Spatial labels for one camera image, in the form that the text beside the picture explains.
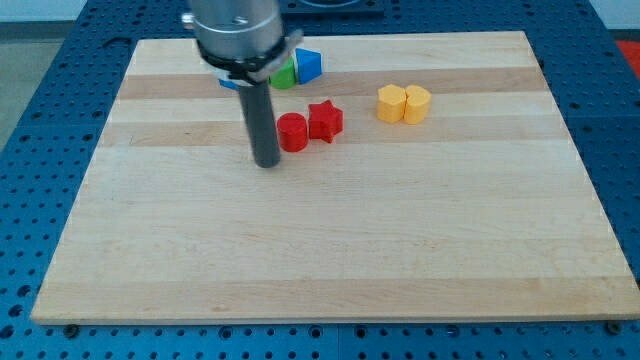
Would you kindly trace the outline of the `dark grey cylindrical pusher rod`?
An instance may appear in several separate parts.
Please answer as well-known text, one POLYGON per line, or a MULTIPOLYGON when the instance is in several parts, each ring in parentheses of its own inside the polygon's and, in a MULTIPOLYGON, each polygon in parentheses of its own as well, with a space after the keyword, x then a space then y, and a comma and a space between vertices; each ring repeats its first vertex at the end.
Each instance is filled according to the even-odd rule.
POLYGON ((280 162, 280 148, 269 83, 239 86, 238 93, 254 162, 273 168, 280 162))

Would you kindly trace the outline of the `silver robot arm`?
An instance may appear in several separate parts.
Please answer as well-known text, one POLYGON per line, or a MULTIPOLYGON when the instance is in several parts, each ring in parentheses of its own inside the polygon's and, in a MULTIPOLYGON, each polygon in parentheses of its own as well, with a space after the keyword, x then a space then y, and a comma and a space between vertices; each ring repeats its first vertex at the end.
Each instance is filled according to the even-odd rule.
POLYGON ((290 59, 303 32, 284 30, 276 0, 189 0, 181 15, 202 60, 216 77, 238 87, 254 162, 272 168, 280 148, 269 78, 290 59))

